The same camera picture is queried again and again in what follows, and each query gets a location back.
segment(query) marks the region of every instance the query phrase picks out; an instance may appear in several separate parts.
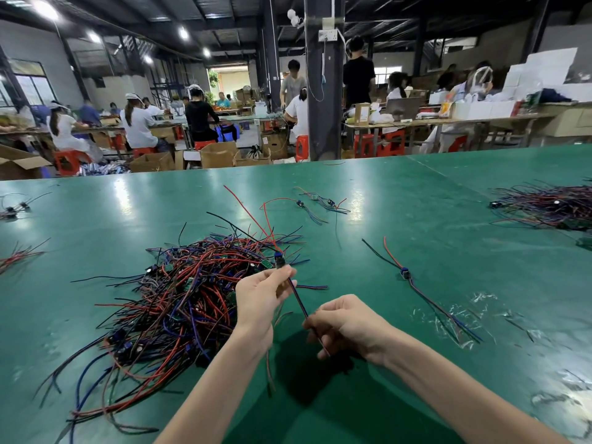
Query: power outlet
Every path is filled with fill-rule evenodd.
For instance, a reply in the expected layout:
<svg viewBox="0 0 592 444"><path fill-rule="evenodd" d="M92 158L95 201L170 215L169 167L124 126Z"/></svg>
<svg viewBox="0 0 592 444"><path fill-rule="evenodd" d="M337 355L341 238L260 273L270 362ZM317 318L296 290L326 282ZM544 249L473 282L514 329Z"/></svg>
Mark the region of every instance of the power outlet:
<svg viewBox="0 0 592 444"><path fill-rule="evenodd" d="M336 29L321 29L319 30L319 42L337 42L337 30Z"/></svg>

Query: forearm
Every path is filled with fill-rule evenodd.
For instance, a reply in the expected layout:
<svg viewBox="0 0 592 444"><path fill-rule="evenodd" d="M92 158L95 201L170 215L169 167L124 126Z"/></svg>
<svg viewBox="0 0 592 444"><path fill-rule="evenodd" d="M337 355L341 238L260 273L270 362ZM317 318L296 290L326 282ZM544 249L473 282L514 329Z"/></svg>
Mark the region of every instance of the forearm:
<svg viewBox="0 0 592 444"><path fill-rule="evenodd" d="M262 355L235 330L155 444L222 442Z"/></svg>
<svg viewBox="0 0 592 444"><path fill-rule="evenodd" d="M568 443L412 337L393 334L385 366L468 443Z"/></svg>

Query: laptop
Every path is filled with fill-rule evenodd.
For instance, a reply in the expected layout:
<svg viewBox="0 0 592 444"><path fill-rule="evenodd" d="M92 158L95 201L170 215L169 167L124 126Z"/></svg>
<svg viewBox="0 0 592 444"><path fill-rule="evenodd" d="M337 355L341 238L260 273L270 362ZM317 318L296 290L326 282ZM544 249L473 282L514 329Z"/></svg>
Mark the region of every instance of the laptop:
<svg viewBox="0 0 592 444"><path fill-rule="evenodd" d="M400 98L387 100L387 106L384 113L390 113L392 116L399 119L415 119L419 108L425 103L426 99L423 96L413 98Z"/></svg>

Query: ceiling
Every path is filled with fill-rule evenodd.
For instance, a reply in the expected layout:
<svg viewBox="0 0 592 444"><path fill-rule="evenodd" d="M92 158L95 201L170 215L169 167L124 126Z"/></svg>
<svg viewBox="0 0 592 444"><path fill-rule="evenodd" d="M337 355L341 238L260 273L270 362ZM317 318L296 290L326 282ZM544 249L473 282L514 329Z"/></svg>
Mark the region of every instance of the ceiling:
<svg viewBox="0 0 592 444"><path fill-rule="evenodd" d="M207 47L216 61L245 59L256 52L261 0L47 0L62 15L63 30L82 36L88 29L104 35L145 37L170 51L204 59ZM553 10L575 10L588 0L554 0ZM52 29L29 4L0 0L0 18ZM426 16L426 39L480 35L532 16L537 0L346 0L346 38L374 39L375 52L414 48L418 17ZM304 29L290 25L292 8L304 14L304 0L275 0L281 54L302 54ZM184 42L179 27L189 32Z"/></svg>

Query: green workbench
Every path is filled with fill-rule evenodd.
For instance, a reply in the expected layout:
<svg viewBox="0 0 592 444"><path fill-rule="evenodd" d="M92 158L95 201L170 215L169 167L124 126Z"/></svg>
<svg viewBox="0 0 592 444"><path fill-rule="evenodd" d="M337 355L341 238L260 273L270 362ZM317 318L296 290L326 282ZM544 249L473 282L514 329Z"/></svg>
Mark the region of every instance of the green workbench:
<svg viewBox="0 0 592 444"><path fill-rule="evenodd" d="M0 275L2 441L55 441L74 406L78 376L98 351L89 351L63 372L63 394L52 391L42 409L39 399L32 400L35 388L98 336L95 326L112 310L95 303L133 296L131 288L106 288L111 282L105 279L69 281L140 273L153 262L144 249L175 243L185 222L185 243L219 231L215 224L221 222L206 211L246 229L249 219L224 184L259 220L264 220L258 210L263 201L296 197L296 185L335 201L347 197L347 216L305 199L329 221L323 226L289 201L269 205L275 231L303 226L302 258L312 261L298 267L300 283L330 287L301 290L309 311L356 293L390 323L576 440L592 424L592 253L575 246L573 234L493 225L496 217L487 205L494 199L493 187L535 179L579 184L590 176L590 162L592 147L581 145L369 158L332 166L314 162L0 182L0 195L52 192L18 220L0 223L2 257L17 240L28 246L51 238L43 246L46 254ZM361 241L384 253L383 236L428 296L474 327L477 319L471 320L466 309L483 314L477 329L483 344L461 349L436 329L426 304ZM359 360L347 373L335 373L331 362L317 362L318 346L305 344L302 313L293 297L284 311L294 314L276 330L272 372L277 392L268 395L262 362L226 442L460 442L392 374ZM534 342L504 314L530 330ZM84 391L104 369L93 368ZM201 371L186 371L168 388L184 394L158 393L121 413L120 421L163 427ZM86 406L96 406L93 397ZM154 438L120 434L99 418L78 425L75 441L148 443Z"/></svg>

